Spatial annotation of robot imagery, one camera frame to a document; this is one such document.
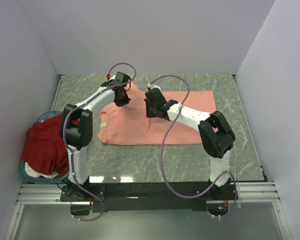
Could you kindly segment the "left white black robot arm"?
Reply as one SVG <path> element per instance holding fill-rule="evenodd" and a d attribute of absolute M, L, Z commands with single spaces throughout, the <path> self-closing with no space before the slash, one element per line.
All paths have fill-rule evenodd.
<path fill-rule="evenodd" d="M 122 72 L 107 77 L 108 81 L 102 83 L 94 94 L 78 104 L 67 104 L 62 113 L 59 134 L 68 154 L 68 179 L 76 184 L 72 195 L 78 201 L 84 201 L 90 195 L 90 188 L 84 183 L 89 178 L 87 147 L 93 138 L 94 117 L 108 104 L 122 107 L 130 101 L 125 87 L 131 83 L 131 77 Z"/>

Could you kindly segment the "salmon pink t shirt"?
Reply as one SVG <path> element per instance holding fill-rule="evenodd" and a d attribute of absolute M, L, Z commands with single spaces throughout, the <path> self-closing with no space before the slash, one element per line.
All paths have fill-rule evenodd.
<path fill-rule="evenodd" d="M 128 91 L 130 102 L 117 107 L 114 103 L 100 112 L 98 139 L 103 144 L 137 145 L 193 145 L 201 144 L 198 125 L 216 111 L 212 91 L 164 91 L 167 100 L 185 101 L 181 116 L 172 114 L 176 123 L 159 117 L 146 117 L 145 94 L 134 84 Z"/>

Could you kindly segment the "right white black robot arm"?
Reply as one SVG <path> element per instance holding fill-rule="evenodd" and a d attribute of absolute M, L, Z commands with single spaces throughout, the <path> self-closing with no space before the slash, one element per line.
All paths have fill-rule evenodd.
<path fill-rule="evenodd" d="M 227 194 L 230 184 L 229 161 L 236 136 L 220 111 L 204 112 L 176 100 L 167 101 L 158 86 L 150 86 L 145 92 L 146 116 L 171 121 L 164 134 L 161 148 L 164 148 L 169 131 L 175 123 L 183 124 L 198 131 L 202 146 L 210 156 L 210 176 L 212 184 L 209 193 L 220 200 Z"/>

